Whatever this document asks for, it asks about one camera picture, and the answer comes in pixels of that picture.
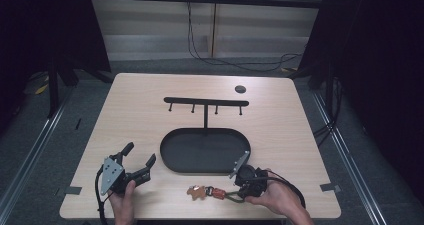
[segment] wire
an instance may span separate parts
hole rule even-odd
[[[324,138],[318,143],[318,147],[321,147],[321,145],[324,143],[324,141],[328,138],[328,136],[333,132],[334,127],[337,123],[337,118],[340,113],[340,107],[342,103],[342,97],[343,97],[343,88],[340,85],[340,81],[337,77],[334,78],[336,81],[336,89],[334,90],[334,96],[337,99],[337,108],[334,115],[332,115],[332,119],[330,122],[328,122],[326,125],[324,125],[322,128],[318,129],[314,132],[314,137],[317,138],[325,133]]]
[[[102,202],[102,200],[100,199],[100,193],[99,193],[99,177],[100,174],[102,174],[103,172],[103,165],[100,167],[99,171],[97,172],[96,175],[96,179],[94,180],[94,190],[96,191],[96,198],[97,198],[97,203],[99,205],[99,209],[97,211],[99,211],[99,215],[100,215],[100,222],[103,225],[107,225],[107,220],[105,217],[105,201]]]
[[[285,178],[283,178],[282,176],[278,175],[277,173],[275,173],[275,172],[273,172],[271,170],[262,170],[262,172],[270,172],[270,173],[274,174],[275,176],[279,177],[280,179],[282,179],[283,181],[289,182]]]
[[[197,52],[195,43],[194,43],[194,35],[193,35],[193,25],[192,25],[192,21],[191,21],[191,3],[187,2],[187,9],[188,9],[188,36],[187,36],[187,40],[188,40],[188,51],[190,53],[190,55],[195,58],[198,59],[204,63],[207,63],[209,65],[214,65],[214,66],[222,66],[222,65],[230,65],[230,66],[234,66],[240,69],[244,69],[244,70],[248,70],[248,71],[253,71],[253,72],[271,72],[274,70],[277,70],[281,67],[282,63],[284,62],[288,62],[296,57],[302,56],[303,53],[287,53],[284,54],[280,57],[280,60],[278,62],[261,62],[261,63],[231,63],[231,62],[227,62],[221,59],[217,59],[217,58],[202,58],[199,53]],[[247,67],[243,67],[243,65],[276,65],[272,68],[269,69],[252,69],[252,68],[247,68]]]
[[[235,203],[244,203],[244,199],[236,199],[236,198],[232,197],[233,195],[237,195],[237,193],[238,193],[238,191],[228,192],[228,193],[225,194],[225,198],[230,200],[230,201],[233,201]]]
[[[105,200],[103,202],[106,202],[110,198],[110,196],[112,196],[114,193],[115,192],[113,192],[113,191],[111,193],[109,193],[108,196],[105,198]]]

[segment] hand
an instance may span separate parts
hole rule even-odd
[[[134,190],[135,181],[131,180],[127,184],[125,194],[113,193],[110,195],[109,201],[115,216],[115,225],[132,225],[134,223],[134,205],[132,202]]]
[[[270,172],[268,176],[276,177]],[[265,206],[273,213],[284,215],[294,225],[313,224],[308,211],[302,207],[299,197],[283,183],[269,180],[268,188],[262,196],[248,196],[244,200],[254,205]]]

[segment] gray carpet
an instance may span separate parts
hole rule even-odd
[[[283,67],[297,67],[300,57],[283,63]],[[279,58],[267,59],[228,59],[239,62],[273,62]],[[112,74],[120,72],[166,73],[166,74],[210,74],[234,76],[286,77],[290,72],[280,68],[271,71],[276,64],[246,65],[245,69],[233,65],[210,65],[195,59],[127,61],[114,62]],[[61,189],[67,187],[78,166],[94,124],[105,101],[110,84],[102,83],[83,71],[77,71],[79,84],[72,89],[69,102],[57,124],[49,142],[42,151],[28,182],[17,200],[6,224],[83,224],[84,221],[65,220],[59,215],[63,201]],[[295,85],[313,131],[324,125],[311,91],[307,86],[308,78],[295,80]],[[29,86],[36,87],[33,81]],[[62,88],[61,94],[67,91]],[[48,114],[49,97],[47,92],[41,95],[28,94],[20,112],[15,116],[9,128],[1,135],[0,152],[0,189],[3,195],[19,170],[31,149],[38,133],[42,130]],[[355,111],[348,99],[343,100],[337,120],[346,144],[352,156],[374,194],[387,224],[424,224],[423,206],[411,194],[402,178],[380,155],[371,138],[363,132]],[[373,224],[362,204],[355,186],[340,158],[331,137],[320,146],[321,155],[328,174],[334,184],[340,186],[337,198],[342,208],[342,215],[335,220],[316,220],[316,224]],[[100,224],[99,220],[87,221]],[[187,224],[187,222],[144,221],[140,224]],[[209,224],[206,221],[191,221],[193,224]],[[216,224],[237,224],[241,222],[224,222]]]

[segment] black tray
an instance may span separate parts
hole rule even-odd
[[[247,138],[229,128],[179,128],[160,145],[165,165],[179,173],[230,174],[245,151],[250,152]]]

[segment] wall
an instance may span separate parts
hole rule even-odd
[[[110,60],[191,57],[186,3],[92,1]],[[302,52],[317,14],[316,9],[190,6],[193,40],[201,57],[277,57]]]

